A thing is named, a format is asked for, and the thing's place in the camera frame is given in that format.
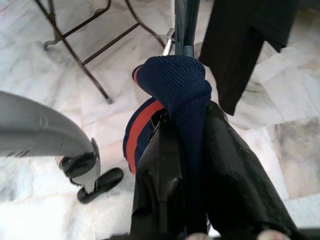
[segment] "hanging clothing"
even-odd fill
[[[199,60],[216,80],[220,107],[235,113],[264,41],[288,43],[299,0],[215,0]]]

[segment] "marble floor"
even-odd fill
[[[105,0],[56,0],[58,25],[65,32],[106,4]],[[201,0],[195,43],[200,49],[213,1]],[[170,28],[169,0],[132,0],[158,34]],[[68,38],[84,59],[130,27],[123,0],[110,12]],[[97,57],[88,68],[113,98],[102,95],[58,43],[49,51],[52,29],[32,0],[0,1],[0,90],[45,104],[68,116],[100,148],[105,172],[120,167],[123,181],[88,205],[78,203],[77,187],[54,157],[0,159],[1,240],[102,240],[127,233],[134,177],[122,154],[126,124],[148,97],[131,80],[134,67],[160,55],[161,47],[137,28]],[[320,227],[320,12],[301,9],[288,47],[276,53],[264,44],[234,116],[237,132],[259,157],[299,227]],[[215,81],[206,68],[212,100]]]

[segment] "black cloth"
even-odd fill
[[[220,107],[233,115],[264,41],[287,45],[299,0],[215,0],[199,60],[210,67]]]

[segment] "black garment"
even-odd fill
[[[234,114],[264,41],[288,42],[299,0],[215,0],[199,60],[210,67],[220,107]]]

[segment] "navy blue knitted fabric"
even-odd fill
[[[187,170],[188,233],[206,232],[202,196],[202,139],[211,86],[203,65],[188,56],[149,58],[137,72],[138,84],[168,110],[182,138]]]

